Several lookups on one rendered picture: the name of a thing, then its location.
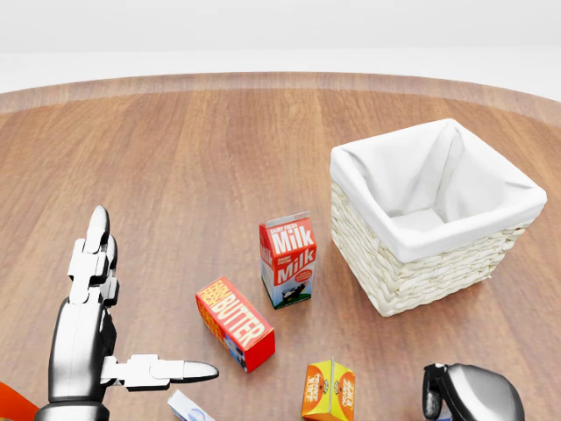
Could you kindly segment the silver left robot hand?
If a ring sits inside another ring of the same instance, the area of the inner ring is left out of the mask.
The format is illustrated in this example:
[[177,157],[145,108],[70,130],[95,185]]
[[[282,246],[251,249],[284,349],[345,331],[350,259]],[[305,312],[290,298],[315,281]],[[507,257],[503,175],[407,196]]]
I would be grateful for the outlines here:
[[197,361],[156,354],[114,356],[117,331],[109,308],[117,303],[117,242],[107,210],[96,206],[87,235],[75,242],[68,275],[72,287],[60,307],[49,361],[50,403],[103,400],[118,382],[128,390],[167,389],[172,382],[203,382],[218,370]]

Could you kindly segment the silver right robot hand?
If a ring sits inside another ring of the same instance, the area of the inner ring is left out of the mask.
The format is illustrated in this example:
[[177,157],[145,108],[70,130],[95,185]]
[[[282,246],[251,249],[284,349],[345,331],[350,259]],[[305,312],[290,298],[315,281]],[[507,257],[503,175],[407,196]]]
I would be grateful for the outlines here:
[[429,421],[525,421],[522,400],[506,377],[459,363],[424,368],[423,415]]

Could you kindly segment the white wicker basket with liner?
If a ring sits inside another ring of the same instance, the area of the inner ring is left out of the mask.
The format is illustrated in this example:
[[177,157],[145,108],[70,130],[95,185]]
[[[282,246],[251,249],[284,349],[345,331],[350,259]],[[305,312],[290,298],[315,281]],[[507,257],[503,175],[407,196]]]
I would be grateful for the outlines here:
[[488,278],[545,191],[447,118],[333,148],[333,241],[384,317]]

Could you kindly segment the red orange curved object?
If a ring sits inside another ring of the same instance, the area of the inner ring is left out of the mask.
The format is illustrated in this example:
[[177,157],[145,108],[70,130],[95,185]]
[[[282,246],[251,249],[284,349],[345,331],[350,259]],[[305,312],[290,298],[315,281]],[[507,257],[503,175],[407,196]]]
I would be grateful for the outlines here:
[[15,389],[0,382],[0,421],[33,421],[38,410]]

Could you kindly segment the white and blue box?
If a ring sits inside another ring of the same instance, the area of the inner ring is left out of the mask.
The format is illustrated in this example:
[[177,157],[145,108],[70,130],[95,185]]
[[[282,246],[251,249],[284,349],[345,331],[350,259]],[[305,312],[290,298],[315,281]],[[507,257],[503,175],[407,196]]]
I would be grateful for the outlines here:
[[167,403],[181,421],[216,421],[179,390],[172,394]]

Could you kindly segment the orange juice carton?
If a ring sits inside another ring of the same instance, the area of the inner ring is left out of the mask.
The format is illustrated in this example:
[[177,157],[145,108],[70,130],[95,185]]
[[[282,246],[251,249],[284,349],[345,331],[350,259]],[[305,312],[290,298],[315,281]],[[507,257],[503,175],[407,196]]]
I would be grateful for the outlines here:
[[354,421],[356,375],[333,359],[309,364],[302,421]]

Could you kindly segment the red butter box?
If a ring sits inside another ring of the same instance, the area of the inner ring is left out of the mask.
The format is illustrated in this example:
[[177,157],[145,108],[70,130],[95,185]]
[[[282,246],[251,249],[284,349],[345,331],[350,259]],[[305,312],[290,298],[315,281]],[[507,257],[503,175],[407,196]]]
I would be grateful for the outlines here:
[[201,289],[195,299],[205,325],[246,373],[274,353],[273,327],[227,277]]

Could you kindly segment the red and white milk carton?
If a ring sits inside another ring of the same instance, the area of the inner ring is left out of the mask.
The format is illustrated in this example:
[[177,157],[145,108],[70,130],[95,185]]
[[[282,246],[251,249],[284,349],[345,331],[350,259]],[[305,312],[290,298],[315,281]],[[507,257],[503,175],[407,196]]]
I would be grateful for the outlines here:
[[311,298],[316,239],[309,212],[276,218],[259,226],[261,279],[279,309]]

